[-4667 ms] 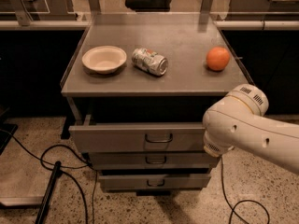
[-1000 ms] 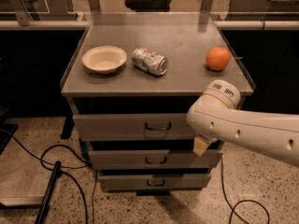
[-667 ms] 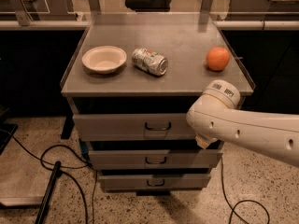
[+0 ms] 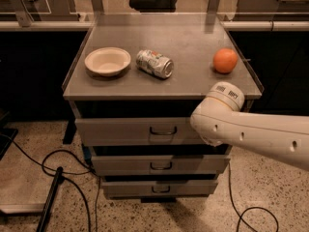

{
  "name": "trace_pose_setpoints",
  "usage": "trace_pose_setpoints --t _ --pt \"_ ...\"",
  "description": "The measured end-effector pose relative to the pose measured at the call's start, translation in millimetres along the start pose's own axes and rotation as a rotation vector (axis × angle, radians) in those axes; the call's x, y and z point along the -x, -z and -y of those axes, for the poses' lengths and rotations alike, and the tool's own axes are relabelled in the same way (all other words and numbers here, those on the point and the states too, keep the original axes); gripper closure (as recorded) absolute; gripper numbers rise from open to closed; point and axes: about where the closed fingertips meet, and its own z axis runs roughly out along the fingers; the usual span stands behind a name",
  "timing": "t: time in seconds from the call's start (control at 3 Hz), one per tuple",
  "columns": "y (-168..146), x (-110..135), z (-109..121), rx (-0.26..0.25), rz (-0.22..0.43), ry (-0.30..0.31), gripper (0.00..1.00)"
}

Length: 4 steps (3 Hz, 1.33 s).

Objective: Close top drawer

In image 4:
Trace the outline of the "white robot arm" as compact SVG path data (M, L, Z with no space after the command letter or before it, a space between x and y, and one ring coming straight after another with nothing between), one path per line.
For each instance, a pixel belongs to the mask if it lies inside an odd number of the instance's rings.
M229 82L214 84L190 116L211 146L229 144L309 170L309 118L247 113L244 94Z

